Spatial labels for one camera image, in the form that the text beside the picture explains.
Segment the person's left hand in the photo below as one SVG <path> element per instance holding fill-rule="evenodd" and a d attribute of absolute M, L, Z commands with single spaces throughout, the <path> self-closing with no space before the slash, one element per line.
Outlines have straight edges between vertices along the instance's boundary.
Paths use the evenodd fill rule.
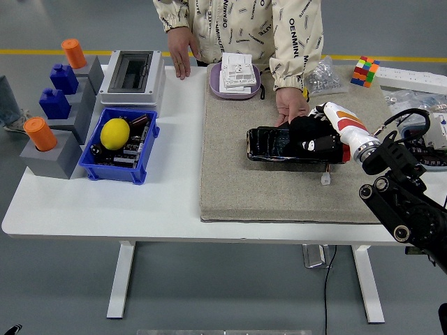
<path fill-rule="evenodd" d="M 298 88 L 285 87 L 276 90 L 276 106 L 279 114 L 275 126 L 291 123 L 294 118 L 306 117 L 309 114 L 307 99 Z"/>

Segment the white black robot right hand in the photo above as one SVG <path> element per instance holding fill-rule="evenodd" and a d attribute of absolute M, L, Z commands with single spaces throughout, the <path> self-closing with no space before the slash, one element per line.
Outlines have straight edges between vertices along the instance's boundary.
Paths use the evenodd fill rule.
<path fill-rule="evenodd" d="M 366 129 L 356 114 L 333 102 L 317 105 L 311 109 L 308 117 L 323 116 L 339 134 L 343 144 L 349 146 L 352 159 L 361 164 L 379 146 L 380 141 Z"/>

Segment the person's right hand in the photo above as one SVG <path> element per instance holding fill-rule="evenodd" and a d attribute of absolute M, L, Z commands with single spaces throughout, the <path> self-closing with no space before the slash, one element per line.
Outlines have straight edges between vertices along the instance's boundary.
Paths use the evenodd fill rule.
<path fill-rule="evenodd" d="M 198 41 L 188 27 L 177 27 L 167 32 L 168 50 L 175 67 L 176 77 L 184 80 L 190 76 L 191 63 L 189 53 L 200 60 Z"/>

